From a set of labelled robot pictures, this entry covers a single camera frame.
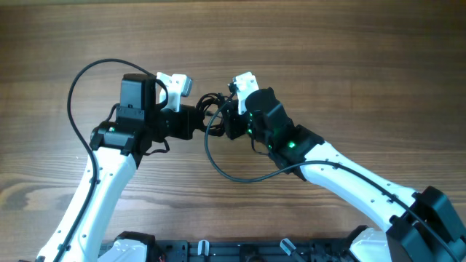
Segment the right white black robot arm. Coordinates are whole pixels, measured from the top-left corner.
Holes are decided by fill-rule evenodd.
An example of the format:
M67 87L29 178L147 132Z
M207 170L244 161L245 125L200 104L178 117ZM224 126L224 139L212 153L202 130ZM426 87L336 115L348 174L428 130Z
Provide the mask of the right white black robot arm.
M369 217L349 242L358 261L462 261L465 225L449 198L428 186L419 192L384 179L339 153L329 142L295 125L272 88L236 91L239 126L263 143L280 172L341 197Z

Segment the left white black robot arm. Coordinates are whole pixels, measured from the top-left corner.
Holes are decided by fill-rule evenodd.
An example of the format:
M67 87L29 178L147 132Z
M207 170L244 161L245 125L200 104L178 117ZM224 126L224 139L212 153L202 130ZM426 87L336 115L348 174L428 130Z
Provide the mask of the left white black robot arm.
M185 74L123 76L120 102L91 133L91 154L63 219L38 261L96 261L116 203L153 143L190 140L203 115L181 105L192 80Z

